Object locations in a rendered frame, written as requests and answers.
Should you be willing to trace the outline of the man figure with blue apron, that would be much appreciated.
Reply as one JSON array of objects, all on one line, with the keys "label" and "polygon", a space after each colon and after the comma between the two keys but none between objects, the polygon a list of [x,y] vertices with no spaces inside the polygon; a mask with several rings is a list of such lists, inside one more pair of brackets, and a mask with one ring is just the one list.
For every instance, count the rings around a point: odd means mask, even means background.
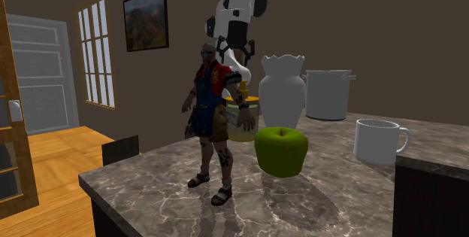
[{"label": "man figure with blue apron", "polygon": [[190,127],[201,144],[201,171],[188,181],[188,186],[197,187],[210,180],[210,161],[216,153],[222,169],[222,187],[212,197],[211,204],[220,206],[232,195],[231,171],[234,162],[227,145],[228,121],[221,115],[225,110],[222,91],[230,92],[239,108],[237,123],[242,123],[245,130],[251,130],[256,120],[238,86],[242,81],[241,74],[216,60],[216,48],[212,44],[202,46],[201,59],[202,65],[195,76],[194,87],[181,108],[183,113],[187,112],[192,102],[196,101]]}]

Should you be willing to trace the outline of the window with wooden frame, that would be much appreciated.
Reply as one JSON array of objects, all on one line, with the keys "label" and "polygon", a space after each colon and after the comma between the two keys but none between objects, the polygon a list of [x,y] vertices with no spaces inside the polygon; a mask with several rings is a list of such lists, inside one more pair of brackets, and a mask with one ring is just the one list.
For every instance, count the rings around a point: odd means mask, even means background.
[{"label": "window with wooden frame", "polygon": [[116,110],[107,0],[85,0],[74,8],[87,104]]}]

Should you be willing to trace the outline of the wooden door with glass panes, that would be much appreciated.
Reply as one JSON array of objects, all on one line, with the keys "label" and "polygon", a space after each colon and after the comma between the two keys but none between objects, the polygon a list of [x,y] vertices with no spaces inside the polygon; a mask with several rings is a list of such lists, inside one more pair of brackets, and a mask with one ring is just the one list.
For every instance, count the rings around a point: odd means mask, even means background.
[{"label": "wooden door with glass panes", "polygon": [[5,0],[0,0],[0,220],[37,205]]}]

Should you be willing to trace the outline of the white vase with jagged rim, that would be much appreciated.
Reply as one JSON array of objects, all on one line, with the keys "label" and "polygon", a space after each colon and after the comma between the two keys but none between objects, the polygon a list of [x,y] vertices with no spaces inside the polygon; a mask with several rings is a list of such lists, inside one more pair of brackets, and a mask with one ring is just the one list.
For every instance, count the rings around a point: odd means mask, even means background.
[{"label": "white vase with jagged rim", "polygon": [[259,83],[259,101],[265,126],[295,129],[306,96],[300,78],[304,56],[263,56],[261,63],[265,76]]}]

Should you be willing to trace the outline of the green apple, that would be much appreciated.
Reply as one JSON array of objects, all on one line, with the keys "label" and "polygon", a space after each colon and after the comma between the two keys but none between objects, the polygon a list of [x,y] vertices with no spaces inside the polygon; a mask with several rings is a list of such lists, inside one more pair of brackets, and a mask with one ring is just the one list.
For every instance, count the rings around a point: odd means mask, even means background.
[{"label": "green apple", "polygon": [[277,178],[290,178],[301,172],[309,140],[295,129],[266,127],[256,134],[254,146],[260,169]]}]

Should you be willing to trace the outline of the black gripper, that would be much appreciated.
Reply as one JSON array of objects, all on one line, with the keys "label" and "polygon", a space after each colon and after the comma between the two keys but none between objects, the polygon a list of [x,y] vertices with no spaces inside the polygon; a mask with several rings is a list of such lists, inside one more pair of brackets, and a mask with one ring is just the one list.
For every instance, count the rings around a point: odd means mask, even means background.
[{"label": "black gripper", "polygon": [[229,50],[244,49],[244,67],[247,67],[249,60],[256,54],[256,43],[254,40],[248,41],[247,44],[248,23],[243,21],[231,20],[228,22],[227,41],[223,36],[219,36],[216,42],[216,60],[224,65],[229,58]]}]

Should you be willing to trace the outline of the glass jar with yellow lid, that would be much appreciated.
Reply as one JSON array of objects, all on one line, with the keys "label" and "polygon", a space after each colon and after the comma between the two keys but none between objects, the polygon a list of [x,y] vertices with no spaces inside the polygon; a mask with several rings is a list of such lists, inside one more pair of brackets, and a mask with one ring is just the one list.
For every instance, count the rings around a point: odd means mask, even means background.
[{"label": "glass jar with yellow lid", "polygon": [[228,124],[228,138],[232,141],[239,141],[239,142],[254,141],[255,136],[259,129],[259,98],[257,96],[249,96],[246,85],[247,85],[247,81],[242,80],[238,84],[238,87],[239,87],[239,90],[243,93],[247,104],[250,105],[249,110],[250,110],[250,113],[254,116],[256,124],[250,131],[244,131],[243,124],[239,126],[235,125],[238,117],[234,117],[233,123]]}]

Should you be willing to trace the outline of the black chair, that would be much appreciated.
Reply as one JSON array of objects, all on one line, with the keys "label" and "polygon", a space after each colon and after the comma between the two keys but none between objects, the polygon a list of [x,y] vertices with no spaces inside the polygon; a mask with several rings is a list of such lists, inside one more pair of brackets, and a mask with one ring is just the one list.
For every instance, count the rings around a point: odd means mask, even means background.
[{"label": "black chair", "polygon": [[103,165],[137,156],[140,153],[138,136],[123,138],[101,146]]}]

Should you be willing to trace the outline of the grey panelled door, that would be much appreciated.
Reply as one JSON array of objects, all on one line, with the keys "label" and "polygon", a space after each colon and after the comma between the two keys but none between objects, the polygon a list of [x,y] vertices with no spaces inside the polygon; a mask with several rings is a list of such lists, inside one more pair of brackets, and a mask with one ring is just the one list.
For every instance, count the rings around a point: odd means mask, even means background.
[{"label": "grey panelled door", "polygon": [[67,24],[7,17],[27,133],[78,127]]}]

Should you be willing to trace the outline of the white mug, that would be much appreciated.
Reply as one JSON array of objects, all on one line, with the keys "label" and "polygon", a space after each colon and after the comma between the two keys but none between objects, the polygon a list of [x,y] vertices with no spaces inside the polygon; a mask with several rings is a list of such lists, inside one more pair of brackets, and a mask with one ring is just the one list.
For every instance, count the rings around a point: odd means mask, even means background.
[{"label": "white mug", "polygon": [[387,120],[358,119],[353,153],[365,163],[392,165],[412,141],[409,129]]}]

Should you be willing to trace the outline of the black framed landscape wall picture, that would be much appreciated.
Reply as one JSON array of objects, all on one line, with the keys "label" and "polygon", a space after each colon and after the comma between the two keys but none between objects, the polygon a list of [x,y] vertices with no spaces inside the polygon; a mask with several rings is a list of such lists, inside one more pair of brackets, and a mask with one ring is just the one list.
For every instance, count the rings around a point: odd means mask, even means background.
[{"label": "black framed landscape wall picture", "polygon": [[124,0],[126,50],[169,47],[167,0]]}]

